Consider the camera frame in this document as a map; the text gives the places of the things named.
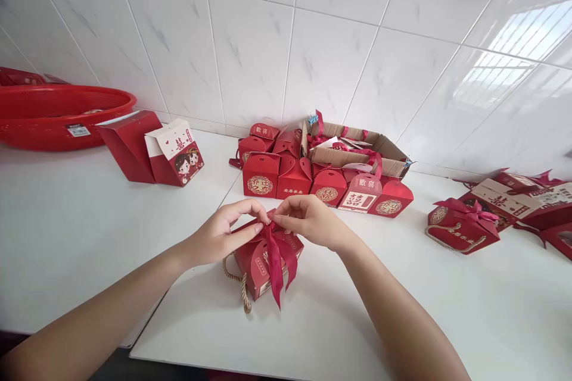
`pink ribbon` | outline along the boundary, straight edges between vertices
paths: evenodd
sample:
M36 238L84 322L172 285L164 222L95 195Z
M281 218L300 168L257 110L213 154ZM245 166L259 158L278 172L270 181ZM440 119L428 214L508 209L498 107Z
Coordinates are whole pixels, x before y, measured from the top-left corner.
M280 291L284 287L284 278L282 276L282 262L284 259L288 267L288 283L286 290L290 283L296 278L296 271L298 269L298 259L292 247L284 240L277 238L274 230L277 227L273 221L263 229L264 237L268 243L268 273L270 274L270 284L272 285L272 294L274 300L280 308Z
M496 231L495 220L499 220L496 214L489 213L488 211L483 211L483 206L475 201L475 205L472 207L463 204L461 201L455 198L449 198L447 201L439 201L433 205L439 205L441 207L451 208L457 212L462 213L462 218L467 219L470 224L477 224L482 226L494 235L498 235Z

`white countertop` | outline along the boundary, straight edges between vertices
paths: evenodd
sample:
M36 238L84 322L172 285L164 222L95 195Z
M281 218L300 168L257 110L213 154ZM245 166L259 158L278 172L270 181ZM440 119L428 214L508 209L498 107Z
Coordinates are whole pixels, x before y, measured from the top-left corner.
M413 172L404 182L415 200L395 219L334 212L431 314L473 381L570 379L572 263L512 228L475 254L450 252L424 235L427 214L466 189ZM239 177L224 204L243 198ZM259 201L267 209L280 203ZM281 313L267 293L246 316L240 286L221 263L199 267L171 287L130 356L290 379L388 379L380 341L341 261L304 243ZM233 261L229 269L238 271Z
M0 330L37 332L213 214L239 174L228 165L237 139L193 134L205 166L182 189L129 182L106 146L0 147Z

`red plastic basket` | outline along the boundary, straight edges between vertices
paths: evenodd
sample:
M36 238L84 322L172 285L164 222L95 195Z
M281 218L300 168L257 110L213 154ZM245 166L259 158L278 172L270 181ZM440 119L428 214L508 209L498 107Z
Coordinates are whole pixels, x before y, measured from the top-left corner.
M104 144L95 124L130 113L136 98L99 86L0 88L0 140L35 151L69 151ZM101 112L85 112L101 109Z

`box handle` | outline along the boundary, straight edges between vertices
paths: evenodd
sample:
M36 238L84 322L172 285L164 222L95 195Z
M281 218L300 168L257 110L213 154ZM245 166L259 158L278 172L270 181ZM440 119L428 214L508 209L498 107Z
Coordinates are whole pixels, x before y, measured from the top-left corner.
M231 274L231 273L228 271L228 269L226 269L226 259L228 258L228 256L225 257L225 258L222 260L222 269L223 269L223 271L225 272L225 275L226 275L228 278L240 282L240 284L241 284L241 289L242 289L242 290L241 290L241 295L242 295L242 297L243 297L244 313L245 313L245 314L250 314L250 311L252 310L252 304L250 303L250 299L248 298L248 295L246 294L246 273L244 273L244 275L243 275L242 278L240 278L239 276L236 276L236 275L234 275L234 274Z
M459 250L459 249L456 249L456 248L451 247L449 244L446 244L446 243L444 243L443 241L441 241L439 238L437 238L437 237L431 235L431 234L429 233L429 230L430 230L432 227L436 227L436 228L439 228L439 229L446 229L446 230L448 230L449 232L451 232L451 231L454 231L454 230L459 229L459 228L461 227L461 224L460 224L460 223L457 223L455 226L452 226L452 227L449 227L449 226L439 226L439 225L429 225L429 226L427 226L427 227L425 228L425 235L427 235L427 236L428 236L429 238L431 238L433 241L438 242L440 245L442 245L443 247L445 247L445 248L447 248L447 249L449 249L449 250L456 251L456 252L459 252L459 253L467 253L467 252L471 251L472 249L474 249L476 246L478 246L479 244L481 244L483 241L485 241L485 240L487 239L487 236L486 236L486 235L483 235L477 242L474 242L473 244L471 244L471 245L470 245L469 247L467 247L466 249L464 249L464 250Z

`gold emblem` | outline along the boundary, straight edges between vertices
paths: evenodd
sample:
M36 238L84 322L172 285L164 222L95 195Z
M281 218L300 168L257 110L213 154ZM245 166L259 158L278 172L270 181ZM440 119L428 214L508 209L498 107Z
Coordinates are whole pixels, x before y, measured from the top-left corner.
M248 180L248 189L256 195L266 195L272 188L272 182L268 180L268 177L253 176Z
M396 199L388 199L382 202L381 204L378 204L377 207L375 207L375 210L377 211L378 214L381 214L383 216L384 214L397 213L399 210L401 210L402 207L403 204L401 203L401 201L398 201Z
M447 215L449 209L447 207L437 207L431 215L431 224L439 224Z
M334 188L322 188L316 192L316 196L323 202L328 202L336 199L338 191Z

